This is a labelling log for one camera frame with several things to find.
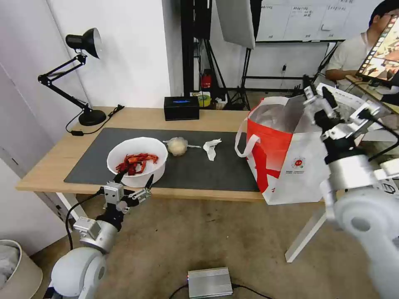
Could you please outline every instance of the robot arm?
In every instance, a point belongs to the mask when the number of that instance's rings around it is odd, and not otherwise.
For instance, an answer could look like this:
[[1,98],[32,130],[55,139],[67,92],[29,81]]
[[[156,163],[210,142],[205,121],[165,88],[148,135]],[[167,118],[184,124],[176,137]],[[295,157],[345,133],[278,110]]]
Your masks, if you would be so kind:
[[151,196],[153,175],[137,192],[124,190],[120,179],[118,175],[103,187],[106,203],[102,215],[95,220],[80,217],[75,222],[74,229],[79,231],[84,247],[69,251],[57,261],[44,298],[93,298],[106,273],[105,255],[111,251],[116,234],[122,228],[123,216]]
[[[369,275],[383,299],[399,298],[399,251],[393,240],[399,236],[399,200],[373,188],[379,180],[399,176],[399,159],[374,170],[355,138],[381,115],[373,102],[364,103],[348,120],[341,119],[336,102],[326,88],[323,97],[304,78],[305,112],[322,128],[325,162],[330,177],[323,182],[326,216],[358,239],[367,253]],[[346,190],[337,201],[336,191]]]

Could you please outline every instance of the black lamp shade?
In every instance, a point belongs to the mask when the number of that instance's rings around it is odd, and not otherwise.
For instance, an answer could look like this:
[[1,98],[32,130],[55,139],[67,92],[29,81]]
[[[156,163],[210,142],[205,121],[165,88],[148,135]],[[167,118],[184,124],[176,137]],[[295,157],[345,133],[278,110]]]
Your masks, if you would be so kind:
[[101,37],[97,28],[87,30],[83,35],[69,34],[66,36],[66,44],[74,50],[85,50],[91,56],[99,58],[101,53]]

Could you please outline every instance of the white table leg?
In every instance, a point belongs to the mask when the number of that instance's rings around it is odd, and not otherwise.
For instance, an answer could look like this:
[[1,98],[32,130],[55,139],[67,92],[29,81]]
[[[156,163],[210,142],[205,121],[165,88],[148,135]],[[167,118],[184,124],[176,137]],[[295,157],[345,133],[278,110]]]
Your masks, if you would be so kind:
[[295,241],[292,243],[290,248],[287,250],[285,256],[287,262],[293,262],[306,244],[311,238],[317,233],[319,228],[327,220],[325,216],[325,208],[317,210],[313,216],[306,223],[305,227],[300,231]]
[[[69,210],[74,204],[78,203],[75,194],[57,192],[57,196],[65,205],[67,210]],[[75,209],[73,209],[71,215],[73,218],[75,218],[76,221],[79,219],[79,217],[87,217],[85,211],[81,206],[77,206]]]

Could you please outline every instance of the desk lamp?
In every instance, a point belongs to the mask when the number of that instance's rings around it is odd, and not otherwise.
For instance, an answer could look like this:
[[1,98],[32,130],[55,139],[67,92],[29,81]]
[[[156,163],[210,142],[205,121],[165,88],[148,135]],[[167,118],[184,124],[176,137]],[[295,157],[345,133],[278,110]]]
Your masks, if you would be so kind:
[[[83,50],[85,50],[91,56],[99,58],[99,54],[101,53],[101,37],[99,31],[97,30],[97,28],[91,28],[87,30],[83,35],[69,34],[66,36],[65,41],[70,48],[75,50],[77,55],[73,59],[65,62],[64,64],[49,71],[48,73],[40,75],[38,77],[38,80],[44,86],[47,86],[51,90],[55,91],[57,94],[63,96],[64,98],[82,109],[83,113],[79,116],[79,122],[81,125],[92,126],[102,123],[107,118],[103,111],[91,109],[88,103],[78,100],[77,98],[67,94],[63,90],[53,85],[53,82],[55,80],[85,65],[87,55],[83,54]],[[78,61],[79,64],[73,66],[67,71],[57,72],[59,69],[73,63],[74,61]]]

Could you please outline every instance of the lamp arm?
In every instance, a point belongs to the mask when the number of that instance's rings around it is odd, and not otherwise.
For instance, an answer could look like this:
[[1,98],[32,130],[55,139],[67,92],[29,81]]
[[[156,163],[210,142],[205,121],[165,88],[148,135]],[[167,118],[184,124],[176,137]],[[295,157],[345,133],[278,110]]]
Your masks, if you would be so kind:
[[[68,101],[72,102],[73,104],[75,104],[76,106],[80,107],[81,109],[83,109],[85,112],[91,111],[91,108],[89,108],[89,105],[83,104],[81,101],[79,101],[77,98],[67,94],[65,91],[59,89],[58,87],[53,85],[53,81],[65,76],[66,74],[69,74],[70,72],[76,70],[77,68],[85,65],[86,63],[86,55],[79,53],[78,55],[76,55],[73,59],[65,62],[64,64],[60,65],[59,67],[56,67],[55,69],[49,71],[48,73],[45,73],[43,75],[40,75],[37,79],[39,80],[39,82],[41,84],[43,84],[44,86],[47,86],[48,88],[50,88],[51,90],[55,91],[57,94],[59,94],[60,96],[66,98]],[[68,64],[73,63],[75,60],[79,61],[80,64],[74,66],[73,68],[64,71],[64,72],[60,72],[60,73],[55,73],[56,71],[58,71],[59,69],[67,66]]]

